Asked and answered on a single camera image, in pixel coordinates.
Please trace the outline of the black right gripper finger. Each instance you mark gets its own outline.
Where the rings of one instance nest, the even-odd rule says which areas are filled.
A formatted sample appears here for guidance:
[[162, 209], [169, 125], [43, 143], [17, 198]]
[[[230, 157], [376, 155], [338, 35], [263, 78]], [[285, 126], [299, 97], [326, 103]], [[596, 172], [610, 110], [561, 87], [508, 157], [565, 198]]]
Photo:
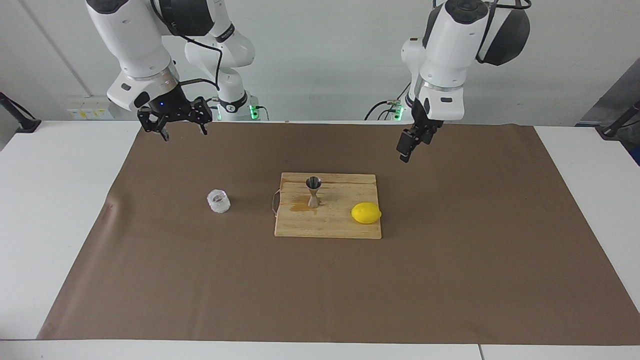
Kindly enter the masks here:
[[207, 136], [208, 130], [206, 125], [213, 121], [213, 115], [208, 101], [206, 101], [204, 97], [197, 97], [191, 101], [189, 105], [189, 122], [198, 125], [202, 134]]
[[150, 107], [141, 107], [138, 109], [138, 121], [145, 132], [158, 133], [163, 141], [169, 141], [170, 135], [165, 128], [168, 122], [166, 114], [157, 114]]

